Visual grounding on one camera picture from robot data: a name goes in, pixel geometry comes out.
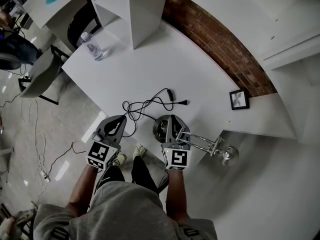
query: shoe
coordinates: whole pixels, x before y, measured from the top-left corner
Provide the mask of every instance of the shoe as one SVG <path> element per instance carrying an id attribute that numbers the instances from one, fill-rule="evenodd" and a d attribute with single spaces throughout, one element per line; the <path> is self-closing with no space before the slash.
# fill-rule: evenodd
<path id="1" fill-rule="evenodd" d="M 116 156 L 116 158 L 113 160 L 112 165 L 113 165 L 113 166 L 120 167 L 120 166 L 122 166 L 122 165 L 125 163 L 126 160 L 127 160 L 126 155 L 124 155 L 124 154 L 118 154 L 118 155 Z"/>
<path id="2" fill-rule="evenodd" d="M 136 158 L 136 156 L 143 158 L 146 150 L 147 149 L 143 145 L 136 145 L 133 152 L 133 160 Z"/>

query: black pants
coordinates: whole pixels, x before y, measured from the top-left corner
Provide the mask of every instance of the black pants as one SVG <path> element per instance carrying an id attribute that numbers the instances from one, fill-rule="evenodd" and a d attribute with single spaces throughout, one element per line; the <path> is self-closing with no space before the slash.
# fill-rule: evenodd
<path id="1" fill-rule="evenodd" d="M 147 189 L 154 191 L 157 195 L 159 194 L 158 188 L 151 178 L 149 170 L 140 156 L 136 156 L 133 161 L 133 168 L 131 171 L 132 183 L 136 183 Z M 102 185 L 107 182 L 119 181 L 124 182 L 125 178 L 118 166 L 110 166 L 104 174 L 101 176 L 95 191 L 97 191 Z"/>

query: chair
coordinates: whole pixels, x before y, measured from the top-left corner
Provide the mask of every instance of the chair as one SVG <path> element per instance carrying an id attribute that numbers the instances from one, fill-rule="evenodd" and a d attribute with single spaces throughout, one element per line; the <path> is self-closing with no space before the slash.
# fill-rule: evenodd
<path id="1" fill-rule="evenodd" d="M 34 63 L 30 70 L 30 78 L 19 78 L 20 97 L 42 98 L 55 105 L 58 102 L 49 99 L 42 94 L 49 88 L 61 71 L 63 61 L 61 56 L 69 58 L 64 52 L 51 45 L 50 48 Z"/>
<path id="2" fill-rule="evenodd" d="M 10 53 L 0 52 L 0 69 L 17 70 L 24 62 Z"/>
<path id="3" fill-rule="evenodd" d="M 75 49 L 78 48 L 77 43 L 81 34 L 93 20 L 95 20 L 96 26 L 90 31 L 91 34 L 101 28 L 101 24 L 91 0 L 87 0 L 87 4 L 74 15 L 67 31 L 68 41 Z"/>

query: power strip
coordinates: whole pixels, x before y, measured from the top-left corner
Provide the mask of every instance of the power strip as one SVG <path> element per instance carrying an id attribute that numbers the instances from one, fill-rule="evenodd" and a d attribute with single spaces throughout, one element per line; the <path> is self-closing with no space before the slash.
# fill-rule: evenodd
<path id="1" fill-rule="evenodd" d="M 45 180 L 47 183 L 49 183 L 49 182 L 50 182 L 49 177 L 46 177 L 46 174 L 44 173 L 44 171 L 43 171 L 43 170 L 42 170 L 42 171 L 40 171 L 40 174 L 41 174 L 41 176 L 44 178 L 44 180 Z"/>

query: small framed photo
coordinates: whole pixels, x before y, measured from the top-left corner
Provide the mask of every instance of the small framed photo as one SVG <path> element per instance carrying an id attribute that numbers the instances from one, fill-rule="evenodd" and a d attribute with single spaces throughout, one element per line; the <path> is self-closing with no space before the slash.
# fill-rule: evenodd
<path id="1" fill-rule="evenodd" d="M 244 110 L 250 108 L 246 89 L 235 90 L 229 94 L 232 110 Z"/>

